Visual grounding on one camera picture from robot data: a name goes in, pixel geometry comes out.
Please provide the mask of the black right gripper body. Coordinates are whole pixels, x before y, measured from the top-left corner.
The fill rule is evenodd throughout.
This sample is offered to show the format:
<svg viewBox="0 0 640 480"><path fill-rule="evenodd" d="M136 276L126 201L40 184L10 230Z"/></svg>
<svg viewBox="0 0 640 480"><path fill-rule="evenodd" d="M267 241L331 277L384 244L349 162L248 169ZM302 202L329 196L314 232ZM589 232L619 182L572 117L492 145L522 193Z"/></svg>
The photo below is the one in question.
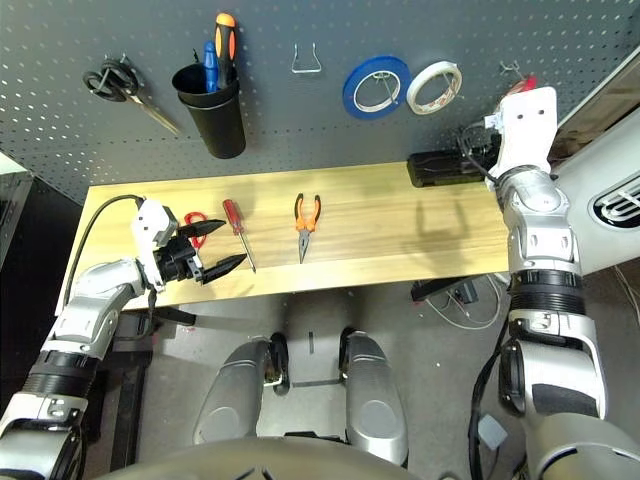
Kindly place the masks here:
<svg viewBox="0 0 640 480"><path fill-rule="evenodd" d="M474 134L471 139L471 153L475 159L496 159L500 150L500 134L484 132Z"/></svg>

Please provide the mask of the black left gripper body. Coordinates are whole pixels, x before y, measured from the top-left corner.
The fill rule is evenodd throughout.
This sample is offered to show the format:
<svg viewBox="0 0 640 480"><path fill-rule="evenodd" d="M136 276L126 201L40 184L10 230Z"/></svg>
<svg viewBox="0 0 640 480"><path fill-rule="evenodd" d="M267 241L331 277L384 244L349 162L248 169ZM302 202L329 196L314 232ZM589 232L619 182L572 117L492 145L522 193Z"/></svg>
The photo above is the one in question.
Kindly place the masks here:
<svg viewBox="0 0 640 480"><path fill-rule="evenodd" d="M185 236L174 236L154 252L154 259L163 282L193 279L203 280L203 264L198 252Z"/></svg>

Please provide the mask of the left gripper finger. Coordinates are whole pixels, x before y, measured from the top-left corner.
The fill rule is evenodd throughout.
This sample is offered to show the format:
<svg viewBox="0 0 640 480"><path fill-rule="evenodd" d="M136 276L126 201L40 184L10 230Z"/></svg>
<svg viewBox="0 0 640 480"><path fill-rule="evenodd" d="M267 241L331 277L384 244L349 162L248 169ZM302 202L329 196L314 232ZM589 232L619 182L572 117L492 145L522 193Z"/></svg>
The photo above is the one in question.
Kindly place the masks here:
<svg viewBox="0 0 640 480"><path fill-rule="evenodd" d="M218 278L229 274L236 267L238 267L246 259L246 257L246 254L236 254L218 261L213 267L207 268L203 271L202 283L208 284Z"/></svg>
<svg viewBox="0 0 640 480"><path fill-rule="evenodd" d="M203 237L224 226L224 220L201 220L178 228L178 234L186 238Z"/></svg>

